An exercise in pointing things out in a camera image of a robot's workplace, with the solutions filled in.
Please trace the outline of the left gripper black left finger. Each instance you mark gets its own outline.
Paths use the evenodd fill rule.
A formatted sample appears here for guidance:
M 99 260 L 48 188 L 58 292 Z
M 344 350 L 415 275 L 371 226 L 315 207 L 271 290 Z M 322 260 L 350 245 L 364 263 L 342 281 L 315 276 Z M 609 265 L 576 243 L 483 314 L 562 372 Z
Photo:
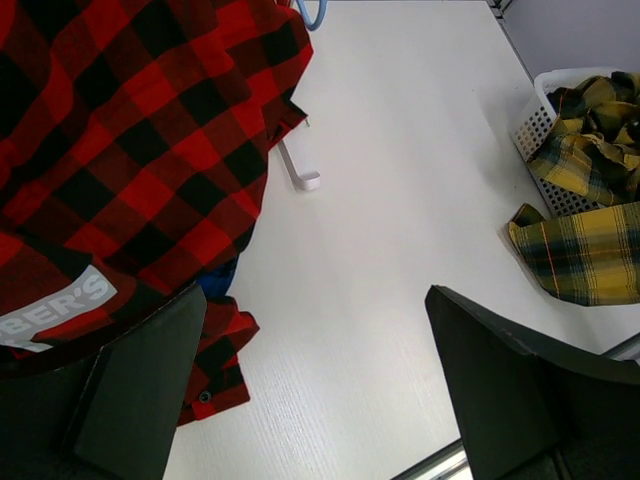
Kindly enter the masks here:
M 63 441 L 74 478 L 163 477 L 206 308 L 193 285 L 100 351 Z

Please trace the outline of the yellow plaid shirt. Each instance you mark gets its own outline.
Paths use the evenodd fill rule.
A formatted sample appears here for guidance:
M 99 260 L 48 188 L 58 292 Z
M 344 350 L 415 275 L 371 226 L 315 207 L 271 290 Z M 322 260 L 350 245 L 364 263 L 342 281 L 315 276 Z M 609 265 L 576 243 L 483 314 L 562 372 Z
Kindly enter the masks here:
M 508 223 L 541 288 L 588 307 L 638 303 L 638 73 L 540 74 L 510 135 L 553 214 L 525 204 Z

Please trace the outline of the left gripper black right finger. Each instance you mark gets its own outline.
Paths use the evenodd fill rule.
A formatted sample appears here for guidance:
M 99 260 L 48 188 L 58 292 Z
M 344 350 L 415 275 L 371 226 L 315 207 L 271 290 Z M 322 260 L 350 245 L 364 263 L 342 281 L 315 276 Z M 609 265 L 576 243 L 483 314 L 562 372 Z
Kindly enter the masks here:
M 432 286 L 425 306 L 476 479 L 636 479 L 639 365 Z

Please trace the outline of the red black checked shirt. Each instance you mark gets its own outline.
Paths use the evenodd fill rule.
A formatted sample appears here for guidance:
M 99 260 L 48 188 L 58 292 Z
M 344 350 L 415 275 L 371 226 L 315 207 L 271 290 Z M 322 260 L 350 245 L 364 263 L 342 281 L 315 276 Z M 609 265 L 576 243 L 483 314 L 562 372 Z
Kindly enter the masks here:
M 234 262 L 313 49 L 279 1 L 1 5 L 1 362 Z

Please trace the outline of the light blue wire hanger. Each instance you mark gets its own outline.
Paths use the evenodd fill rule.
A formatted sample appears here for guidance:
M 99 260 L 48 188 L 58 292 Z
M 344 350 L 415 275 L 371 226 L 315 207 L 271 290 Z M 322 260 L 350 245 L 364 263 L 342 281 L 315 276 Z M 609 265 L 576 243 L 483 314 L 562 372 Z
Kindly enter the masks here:
M 294 0 L 293 3 L 297 7 L 304 25 L 309 31 L 313 32 L 321 27 L 328 8 L 327 0 L 311 1 L 311 7 L 308 6 L 308 1 L 306 0 Z

